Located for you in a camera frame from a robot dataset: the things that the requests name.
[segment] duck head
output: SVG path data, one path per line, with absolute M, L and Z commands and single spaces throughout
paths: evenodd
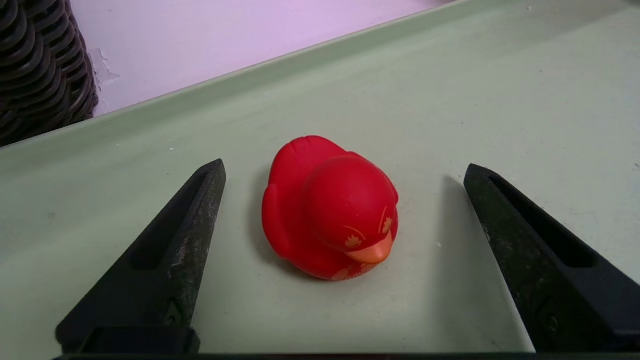
M 378 264 L 391 253 L 397 232 L 393 184 L 357 156 L 320 164 L 302 189 L 303 218 L 316 238 L 359 263 Z

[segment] dark wicker basket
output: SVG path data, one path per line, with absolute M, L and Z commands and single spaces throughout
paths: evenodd
M 90 119 L 98 97 L 68 0 L 0 0 L 0 146 Z

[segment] red rubber duck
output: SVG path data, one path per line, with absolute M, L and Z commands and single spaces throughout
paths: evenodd
M 382 170 L 320 136 L 297 138 L 273 160 L 262 226 L 275 252 L 326 280 L 361 276 L 386 260 L 398 194 Z

